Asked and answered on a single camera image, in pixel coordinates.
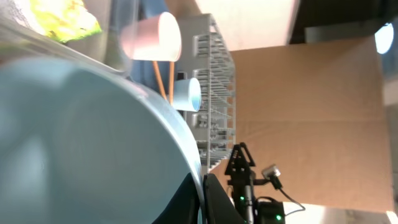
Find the light blue bowl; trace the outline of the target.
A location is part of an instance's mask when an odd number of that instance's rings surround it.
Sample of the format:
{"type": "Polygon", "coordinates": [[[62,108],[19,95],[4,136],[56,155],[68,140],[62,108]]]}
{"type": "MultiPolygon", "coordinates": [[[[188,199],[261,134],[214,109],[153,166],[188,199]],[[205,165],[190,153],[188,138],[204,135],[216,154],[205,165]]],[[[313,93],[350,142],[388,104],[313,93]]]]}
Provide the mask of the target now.
{"type": "Polygon", "coordinates": [[[153,223],[187,174],[203,205],[200,169],[151,89],[59,58],[1,65],[2,223],[153,223]]]}

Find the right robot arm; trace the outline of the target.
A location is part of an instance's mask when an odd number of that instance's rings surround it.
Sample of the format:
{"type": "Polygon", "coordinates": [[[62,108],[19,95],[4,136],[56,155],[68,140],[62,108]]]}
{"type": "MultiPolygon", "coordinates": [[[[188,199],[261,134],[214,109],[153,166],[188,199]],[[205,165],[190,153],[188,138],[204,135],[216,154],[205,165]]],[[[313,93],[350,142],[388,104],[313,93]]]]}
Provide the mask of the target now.
{"type": "Polygon", "coordinates": [[[282,202],[272,197],[254,195],[254,188],[258,185],[272,184],[276,190],[282,188],[279,169],[271,165],[262,171],[263,178],[258,179],[252,170],[255,166],[246,143],[233,146],[224,174],[230,176],[228,185],[232,187],[235,209],[246,223],[285,223],[282,202]]]}

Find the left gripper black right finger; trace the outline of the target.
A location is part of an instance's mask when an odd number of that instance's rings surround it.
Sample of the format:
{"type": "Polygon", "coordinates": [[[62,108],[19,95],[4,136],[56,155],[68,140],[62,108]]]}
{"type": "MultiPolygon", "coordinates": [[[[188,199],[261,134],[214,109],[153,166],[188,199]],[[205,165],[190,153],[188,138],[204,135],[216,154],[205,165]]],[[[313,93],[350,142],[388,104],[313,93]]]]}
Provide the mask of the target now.
{"type": "Polygon", "coordinates": [[[214,174],[204,176],[206,217],[210,224],[245,224],[214,174]]]}

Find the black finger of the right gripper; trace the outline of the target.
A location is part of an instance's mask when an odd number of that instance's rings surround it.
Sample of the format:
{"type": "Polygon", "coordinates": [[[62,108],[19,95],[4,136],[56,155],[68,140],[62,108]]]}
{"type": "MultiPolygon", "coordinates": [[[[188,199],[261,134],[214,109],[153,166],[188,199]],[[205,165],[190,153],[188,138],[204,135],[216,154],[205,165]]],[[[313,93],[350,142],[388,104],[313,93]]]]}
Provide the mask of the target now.
{"type": "Polygon", "coordinates": [[[225,175],[231,177],[227,181],[228,185],[250,185],[252,181],[251,167],[255,166],[256,164],[248,151],[246,143],[235,144],[224,172],[225,175]]]}

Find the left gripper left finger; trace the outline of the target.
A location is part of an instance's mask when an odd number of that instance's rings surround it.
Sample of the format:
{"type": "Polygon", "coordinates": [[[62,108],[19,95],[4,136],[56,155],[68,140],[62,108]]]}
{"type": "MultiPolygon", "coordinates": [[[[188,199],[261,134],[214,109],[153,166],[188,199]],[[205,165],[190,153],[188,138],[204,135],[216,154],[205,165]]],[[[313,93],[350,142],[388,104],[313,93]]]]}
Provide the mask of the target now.
{"type": "Polygon", "coordinates": [[[152,224],[197,224],[200,201],[192,175],[182,181],[180,187],[152,224]]]}

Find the green yellow snack wrapper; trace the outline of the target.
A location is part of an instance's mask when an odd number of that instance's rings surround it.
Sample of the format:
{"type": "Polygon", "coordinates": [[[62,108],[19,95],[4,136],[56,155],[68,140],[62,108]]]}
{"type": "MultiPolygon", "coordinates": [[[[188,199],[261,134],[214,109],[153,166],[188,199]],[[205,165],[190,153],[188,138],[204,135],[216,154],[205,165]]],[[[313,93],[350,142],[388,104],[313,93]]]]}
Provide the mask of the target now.
{"type": "Polygon", "coordinates": [[[44,35],[66,43],[102,32],[82,0],[30,0],[30,9],[44,35]]]}

